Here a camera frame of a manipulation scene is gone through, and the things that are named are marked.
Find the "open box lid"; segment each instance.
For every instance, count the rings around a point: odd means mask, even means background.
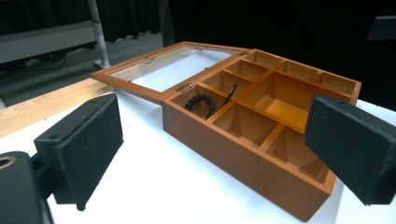
[[[190,88],[217,66],[246,49],[180,42],[92,73],[91,78],[160,105],[163,99]]]

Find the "white tabletop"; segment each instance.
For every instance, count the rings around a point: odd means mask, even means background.
[[[166,133],[159,105],[113,92],[124,143],[85,211],[49,197],[55,223],[302,223]],[[363,101],[358,107],[396,125],[393,111]],[[74,109],[0,138],[1,152],[33,156],[33,140]],[[308,223],[396,223],[396,202],[364,206],[337,179]]]

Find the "wooden display box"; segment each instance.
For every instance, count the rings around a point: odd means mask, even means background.
[[[161,104],[166,132],[302,221],[318,211],[335,182],[304,143],[312,98],[328,95],[354,105],[361,88],[359,81],[261,50],[191,42],[92,78]],[[208,119],[205,101],[185,108],[199,94],[216,103]]]

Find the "foam padding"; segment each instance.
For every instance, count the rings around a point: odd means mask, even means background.
[[[85,209],[108,165],[122,145],[117,96],[103,95],[84,103],[35,139],[37,153],[54,169],[57,203]]]
[[[392,201],[396,127],[349,103],[315,96],[304,139],[362,203]]]

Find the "glass panel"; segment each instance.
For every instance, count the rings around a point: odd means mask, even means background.
[[[107,73],[154,91],[166,91],[237,51],[182,46]]]

